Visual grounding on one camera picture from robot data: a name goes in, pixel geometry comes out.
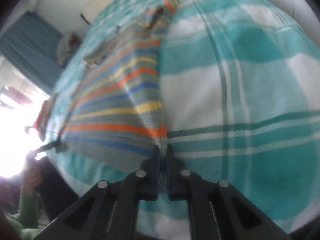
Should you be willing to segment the striped knit sweater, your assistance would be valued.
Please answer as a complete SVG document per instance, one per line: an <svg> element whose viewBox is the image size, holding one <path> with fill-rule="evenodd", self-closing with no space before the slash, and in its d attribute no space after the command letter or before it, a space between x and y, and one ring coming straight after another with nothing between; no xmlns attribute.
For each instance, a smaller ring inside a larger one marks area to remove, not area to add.
<svg viewBox="0 0 320 240"><path fill-rule="evenodd" d="M67 150L130 172L163 144L158 56L177 6L148 7L85 57L60 133Z"/></svg>

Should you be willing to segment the pile of clothes on nightstand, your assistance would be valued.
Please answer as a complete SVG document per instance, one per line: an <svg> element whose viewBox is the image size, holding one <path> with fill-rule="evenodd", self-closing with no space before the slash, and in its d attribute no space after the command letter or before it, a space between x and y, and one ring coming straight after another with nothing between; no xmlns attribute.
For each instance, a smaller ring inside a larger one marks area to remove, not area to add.
<svg viewBox="0 0 320 240"><path fill-rule="evenodd" d="M81 45L81 39L75 32L66 33L61 37L56 48L56 63L66 68L67 64Z"/></svg>

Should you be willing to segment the blue curtain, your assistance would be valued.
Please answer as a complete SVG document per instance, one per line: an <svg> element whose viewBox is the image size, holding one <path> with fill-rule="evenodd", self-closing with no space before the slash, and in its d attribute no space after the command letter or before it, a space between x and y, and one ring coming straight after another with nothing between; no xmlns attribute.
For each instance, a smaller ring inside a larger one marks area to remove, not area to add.
<svg viewBox="0 0 320 240"><path fill-rule="evenodd" d="M39 89L52 94L63 72L56 63L61 38L55 27L28 11L1 36L1 54Z"/></svg>

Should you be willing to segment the teal white plaid bedspread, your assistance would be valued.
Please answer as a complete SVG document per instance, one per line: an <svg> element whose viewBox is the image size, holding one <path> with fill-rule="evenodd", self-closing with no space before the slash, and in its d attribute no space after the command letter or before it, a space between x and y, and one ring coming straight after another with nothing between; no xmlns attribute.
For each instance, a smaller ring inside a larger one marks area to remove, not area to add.
<svg viewBox="0 0 320 240"><path fill-rule="evenodd" d="M102 10L55 86L46 142L60 140L85 57L164 0ZM204 180L226 180L291 239L319 239L319 48L267 0L178 0L161 43L158 81L169 145ZM77 195L130 172L47 151Z"/></svg>

